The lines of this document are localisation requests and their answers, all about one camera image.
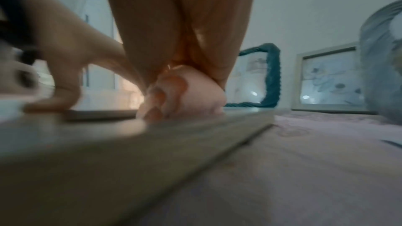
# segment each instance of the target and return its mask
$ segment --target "finger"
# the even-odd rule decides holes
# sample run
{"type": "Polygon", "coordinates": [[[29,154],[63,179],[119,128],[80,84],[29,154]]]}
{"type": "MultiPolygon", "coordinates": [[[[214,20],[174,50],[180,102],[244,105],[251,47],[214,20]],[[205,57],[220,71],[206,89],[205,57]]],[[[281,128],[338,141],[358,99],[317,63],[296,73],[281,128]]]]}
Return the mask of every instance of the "finger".
{"type": "Polygon", "coordinates": [[[47,61],[55,84],[52,97],[25,105],[24,112],[59,112],[70,109],[79,100],[81,94],[80,69],[75,64],[66,61],[66,58],[60,54],[59,57],[60,59],[47,61]]]}
{"type": "Polygon", "coordinates": [[[173,58],[181,33],[178,0],[109,0],[128,59],[145,87],[173,58]]]}
{"type": "Polygon", "coordinates": [[[248,26],[253,0],[180,0],[191,23],[186,54],[224,88],[248,26]]]}

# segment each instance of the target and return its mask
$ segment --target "framed picture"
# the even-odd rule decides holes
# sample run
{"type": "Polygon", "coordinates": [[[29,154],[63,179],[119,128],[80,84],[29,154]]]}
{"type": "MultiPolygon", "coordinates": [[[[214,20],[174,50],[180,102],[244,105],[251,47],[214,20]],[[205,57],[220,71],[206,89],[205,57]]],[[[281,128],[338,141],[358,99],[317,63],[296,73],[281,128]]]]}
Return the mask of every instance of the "framed picture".
{"type": "Polygon", "coordinates": [[[358,44],[297,56],[292,110],[367,113],[358,44]]]}

